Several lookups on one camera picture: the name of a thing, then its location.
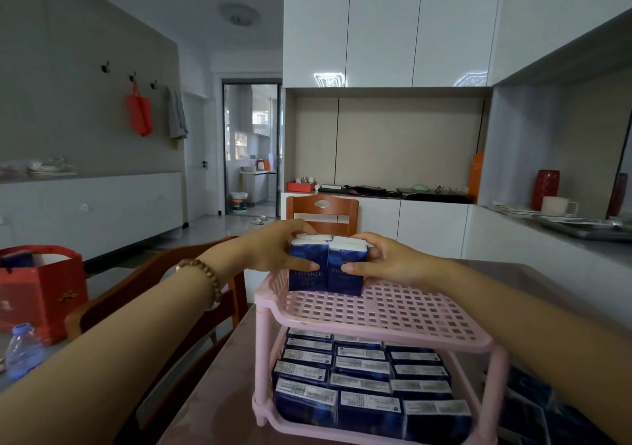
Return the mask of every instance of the hand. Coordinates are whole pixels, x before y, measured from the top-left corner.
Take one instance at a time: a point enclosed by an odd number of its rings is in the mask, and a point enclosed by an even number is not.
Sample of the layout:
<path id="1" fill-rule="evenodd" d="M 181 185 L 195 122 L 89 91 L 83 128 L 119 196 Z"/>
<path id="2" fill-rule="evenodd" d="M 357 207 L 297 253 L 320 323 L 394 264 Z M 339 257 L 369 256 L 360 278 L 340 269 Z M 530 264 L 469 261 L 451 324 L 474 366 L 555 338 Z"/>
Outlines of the hand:
<path id="1" fill-rule="evenodd" d="M 411 249 L 396 240 L 372 232 L 354 235 L 375 247 L 368 250 L 367 262 L 347 263 L 343 272 L 364 277 L 377 277 L 390 282 L 441 292 L 435 286 L 439 264 L 445 260 Z"/>
<path id="2" fill-rule="evenodd" d="M 273 222 L 241 237 L 247 248 L 247 268 L 262 272 L 281 269 L 317 271 L 320 267 L 315 262 L 288 255 L 289 243 L 298 233 L 315 234 L 316 231 L 303 219 L 291 219 Z"/>

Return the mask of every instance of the wooden bead bracelet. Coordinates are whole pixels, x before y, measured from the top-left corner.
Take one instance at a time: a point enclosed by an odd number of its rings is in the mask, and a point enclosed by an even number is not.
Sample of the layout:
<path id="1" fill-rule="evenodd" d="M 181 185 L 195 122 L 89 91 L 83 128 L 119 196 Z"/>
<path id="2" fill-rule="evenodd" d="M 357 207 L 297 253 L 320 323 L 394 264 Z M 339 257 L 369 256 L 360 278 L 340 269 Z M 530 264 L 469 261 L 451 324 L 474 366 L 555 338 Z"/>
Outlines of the wooden bead bracelet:
<path id="1" fill-rule="evenodd" d="M 211 304 L 219 303 L 222 300 L 222 288 L 219 286 L 219 281 L 213 268 L 198 258 L 184 258 L 176 265 L 176 270 L 178 271 L 187 265 L 198 267 L 210 279 L 211 291 L 213 292 Z"/>

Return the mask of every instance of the wooden chair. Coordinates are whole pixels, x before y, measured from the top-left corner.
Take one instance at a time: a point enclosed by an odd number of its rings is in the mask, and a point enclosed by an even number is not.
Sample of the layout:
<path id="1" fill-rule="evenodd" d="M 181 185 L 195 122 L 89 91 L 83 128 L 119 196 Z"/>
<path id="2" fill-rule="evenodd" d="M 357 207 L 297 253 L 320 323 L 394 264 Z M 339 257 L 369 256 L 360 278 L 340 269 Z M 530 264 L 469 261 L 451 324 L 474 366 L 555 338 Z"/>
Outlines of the wooden chair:
<path id="1" fill-rule="evenodd" d="M 327 207 L 319 207 L 318 201 L 328 202 Z M 320 234 L 342 235 L 350 237 L 358 230 L 359 201 L 352 198 L 339 198 L 333 195 L 305 195 L 290 196 L 286 202 L 287 218 L 293 219 L 294 214 L 324 214 L 328 216 L 349 216 L 349 223 L 307 221 Z"/>
<path id="2" fill-rule="evenodd" d="M 162 279 L 162 276 L 171 267 L 178 264 L 183 258 L 197 257 L 205 250 L 218 243 L 235 238 L 226 237 L 211 243 L 169 249 L 158 253 L 145 264 L 138 267 L 129 277 L 119 282 L 100 297 L 91 300 L 77 308 L 66 318 L 66 330 L 72 340 L 85 333 L 100 321 L 117 311 L 123 305 L 131 302 L 143 292 L 151 289 Z M 184 375 L 166 393 L 166 396 L 154 408 L 150 418 L 142 425 L 138 423 L 137 410 L 154 387 L 160 382 L 171 367 L 188 351 L 192 349 L 203 337 L 215 329 L 221 322 L 232 317 L 233 329 L 239 324 L 248 311 L 246 301 L 246 286 L 243 273 L 239 273 L 228 283 L 228 290 L 224 292 L 222 300 L 214 310 L 205 312 L 194 325 L 176 351 L 171 355 L 167 363 L 162 367 L 154 382 L 146 390 L 138 401 L 134 412 L 119 431 L 115 444 L 139 444 L 153 445 L 167 429 L 180 408 L 184 405 L 188 396 L 193 392 L 195 385 L 200 381 L 211 362 L 222 349 L 230 333 L 222 337 L 206 351 L 194 364 L 186 370 Z"/>

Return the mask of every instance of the red bag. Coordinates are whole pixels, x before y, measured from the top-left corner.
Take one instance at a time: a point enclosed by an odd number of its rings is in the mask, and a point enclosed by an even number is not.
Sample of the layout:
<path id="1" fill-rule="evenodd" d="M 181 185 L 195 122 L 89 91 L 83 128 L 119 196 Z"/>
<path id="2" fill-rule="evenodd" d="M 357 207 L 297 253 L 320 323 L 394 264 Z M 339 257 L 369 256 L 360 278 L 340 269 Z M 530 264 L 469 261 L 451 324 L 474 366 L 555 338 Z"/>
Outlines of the red bag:
<path id="1" fill-rule="evenodd" d="M 57 245 L 23 245 L 5 255 L 32 252 L 36 267 L 0 267 L 0 330 L 30 322 L 47 344 L 66 338 L 68 313 L 88 301 L 81 255 Z"/>
<path id="2" fill-rule="evenodd" d="M 140 137 L 147 137 L 154 131 L 152 121 L 152 101 L 140 95 L 138 84 L 133 81 L 134 87 L 131 95 L 125 98 L 127 108 L 130 111 L 131 124 Z"/>

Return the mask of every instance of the towel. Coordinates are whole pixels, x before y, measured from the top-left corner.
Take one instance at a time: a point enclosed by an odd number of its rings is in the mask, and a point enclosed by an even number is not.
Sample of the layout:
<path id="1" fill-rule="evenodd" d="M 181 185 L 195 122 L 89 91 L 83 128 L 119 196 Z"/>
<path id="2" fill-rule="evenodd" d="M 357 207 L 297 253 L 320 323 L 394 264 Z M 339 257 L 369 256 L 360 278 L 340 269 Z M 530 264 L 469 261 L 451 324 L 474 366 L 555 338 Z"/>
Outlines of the towel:
<path id="1" fill-rule="evenodd" d="M 182 107 L 182 100 L 175 89 L 166 88 L 166 99 L 169 110 L 169 137 L 172 139 L 183 138 L 189 134 L 186 128 L 185 110 Z"/>

